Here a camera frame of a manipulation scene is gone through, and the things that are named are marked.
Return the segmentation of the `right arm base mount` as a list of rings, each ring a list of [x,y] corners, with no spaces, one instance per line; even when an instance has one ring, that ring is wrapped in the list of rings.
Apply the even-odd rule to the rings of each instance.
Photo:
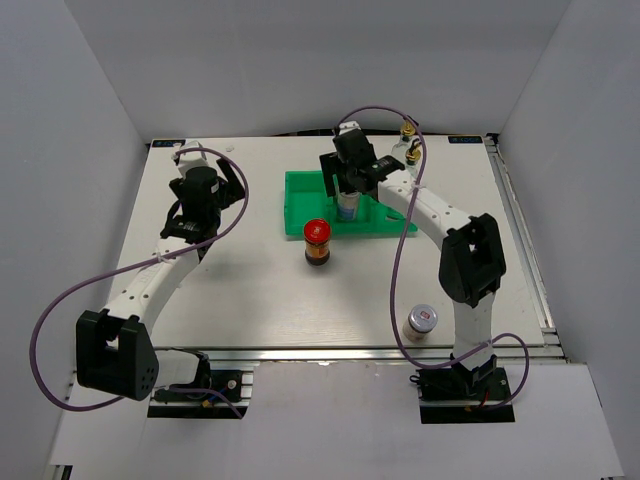
[[[417,388],[423,425],[514,423],[508,399],[511,389],[504,368],[482,380],[471,392],[451,369],[417,370],[409,377]]]

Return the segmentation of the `blue-label white shaker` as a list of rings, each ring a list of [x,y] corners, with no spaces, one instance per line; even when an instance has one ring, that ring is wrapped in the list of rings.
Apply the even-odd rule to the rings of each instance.
[[[337,195],[337,218],[343,222],[351,222],[357,218],[360,204],[360,193],[339,192]]]

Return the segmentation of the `glass cruet with dark spice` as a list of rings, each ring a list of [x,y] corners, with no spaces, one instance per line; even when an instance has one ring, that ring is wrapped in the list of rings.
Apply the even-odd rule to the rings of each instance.
[[[399,140],[393,146],[391,155],[398,160],[405,161],[405,152],[415,138],[419,137],[414,124],[410,120],[405,120],[400,128]]]

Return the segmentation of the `clear glass cruet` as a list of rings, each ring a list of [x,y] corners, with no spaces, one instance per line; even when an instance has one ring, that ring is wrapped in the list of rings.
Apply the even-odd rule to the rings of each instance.
[[[421,148],[422,142],[419,138],[415,138],[405,152],[406,169],[413,177],[416,177],[419,173],[422,158]]]

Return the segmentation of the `red-lid dark sauce jar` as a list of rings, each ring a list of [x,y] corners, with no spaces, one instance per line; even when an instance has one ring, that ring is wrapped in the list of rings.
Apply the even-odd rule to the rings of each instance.
[[[303,227],[305,259],[312,266],[321,266],[330,258],[330,224],[322,219],[309,220]]]

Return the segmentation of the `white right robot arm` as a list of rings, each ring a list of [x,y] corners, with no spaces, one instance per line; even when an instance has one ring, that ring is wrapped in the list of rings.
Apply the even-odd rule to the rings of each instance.
[[[378,157],[357,122],[335,129],[335,151],[320,157],[329,197],[360,193],[405,216],[440,251],[438,281],[454,311],[448,367],[453,390],[472,399],[496,369],[492,310],[506,273],[499,226],[487,213],[472,216],[421,185],[418,173],[394,153]]]

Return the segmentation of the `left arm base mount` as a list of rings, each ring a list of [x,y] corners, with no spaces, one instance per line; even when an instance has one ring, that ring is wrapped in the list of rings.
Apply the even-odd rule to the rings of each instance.
[[[154,419],[239,420],[248,410],[247,373],[216,367],[201,351],[161,349],[160,376],[147,416]]]

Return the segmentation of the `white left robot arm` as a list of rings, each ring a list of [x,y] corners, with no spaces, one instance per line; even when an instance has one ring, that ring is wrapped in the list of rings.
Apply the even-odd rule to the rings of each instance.
[[[248,202],[247,182],[234,164],[220,157],[214,166],[206,149],[179,151],[180,171],[169,184],[176,197],[151,262],[100,311],[85,311],[76,323],[77,381],[85,387],[144,400],[156,389],[178,387],[199,399],[211,387],[206,356],[193,350],[156,350],[153,327],[181,282],[224,236],[221,213]]]

